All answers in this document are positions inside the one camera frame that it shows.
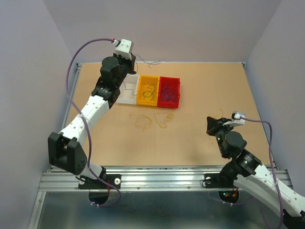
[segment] wooden table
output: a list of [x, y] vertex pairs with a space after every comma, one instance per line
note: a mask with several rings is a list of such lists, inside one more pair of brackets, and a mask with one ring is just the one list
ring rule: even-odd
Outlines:
[[[138, 66], [139, 74], [181, 79], [179, 108], [115, 104], [91, 132], [92, 162], [96, 164], [225, 165], [228, 160], [221, 158], [215, 137], [206, 134], [206, 117], [229, 118], [233, 111], [243, 111], [246, 117], [259, 119], [241, 63], [161, 63], [151, 68], [139, 63]], [[86, 104], [95, 87], [100, 67], [100, 63], [85, 63], [81, 67], [74, 94], [74, 101], [80, 108]], [[171, 112], [174, 118], [167, 123], [167, 128], [160, 128], [158, 123]], [[69, 122], [76, 114], [72, 108]], [[267, 139], [261, 124], [246, 122], [234, 130], [248, 142], [246, 148], [250, 152], [266, 165], [270, 164]], [[83, 149], [88, 153], [88, 140]]]

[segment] robotic arm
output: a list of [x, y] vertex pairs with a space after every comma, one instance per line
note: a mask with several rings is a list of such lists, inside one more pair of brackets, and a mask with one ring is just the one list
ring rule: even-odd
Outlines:
[[[82, 145], [87, 136], [82, 118], [85, 118], [91, 130], [97, 121], [107, 112], [120, 95], [120, 86], [127, 74], [135, 74], [135, 56], [132, 54], [133, 43], [128, 40], [114, 40], [116, 46], [113, 56], [102, 61], [99, 77], [88, 102], [77, 115], [59, 133], [52, 133], [48, 138], [49, 162], [77, 176], [91, 179], [96, 177], [89, 171], [87, 156]], [[94, 163], [90, 169], [101, 179], [106, 178], [106, 169]]]
[[[240, 133], [232, 131], [243, 125], [243, 113], [234, 112], [232, 119], [207, 117], [207, 134], [215, 136], [223, 158], [232, 159], [219, 174], [205, 175], [206, 188], [239, 187], [281, 215], [279, 197], [272, 173], [252, 153]], [[290, 229], [305, 228], [305, 197], [277, 180], [283, 203], [284, 224]]]

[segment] gray floor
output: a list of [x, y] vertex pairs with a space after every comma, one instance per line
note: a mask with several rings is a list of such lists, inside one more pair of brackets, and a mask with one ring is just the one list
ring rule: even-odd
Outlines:
[[[210, 197], [218, 197], [210, 192]], [[208, 192], [123, 193], [121, 202], [110, 208], [90, 206], [88, 193], [48, 193], [40, 229], [264, 229], [259, 202], [228, 206], [215, 201]], [[242, 192], [240, 201], [249, 199]], [[263, 206], [276, 226], [279, 218]]]

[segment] white wall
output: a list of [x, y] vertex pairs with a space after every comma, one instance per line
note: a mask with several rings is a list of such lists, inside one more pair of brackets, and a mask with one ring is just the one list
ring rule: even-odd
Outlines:
[[246, 64], [262, 119], [274, 126], [273, 154], [305, 195], [305, 1], [282, 0]]
[[[44, 0], [70, 51], [86, 41], [126, 38], [145, 60], [245, 61], [280, 0]], [[91, 44], [80, 62], [113, 48]]]
[[0, 225], [23, 229], [62, 122], [71, 55], [42, 0], [2, 1], [0, 21]]

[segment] plastic bin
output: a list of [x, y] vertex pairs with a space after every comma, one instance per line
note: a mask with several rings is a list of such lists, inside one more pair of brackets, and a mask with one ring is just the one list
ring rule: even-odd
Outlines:
[[140, 75], [137, 105], [157, 106], [159, 80], [159, 76]]
[[137, 89], [139, 75], [128, 75], [120, 86], [120, 95], [117, 99], [119, 104], [137, 104]]
[[178, 108], [180, 101], [180, 79], [160, 77], [158, 107]]

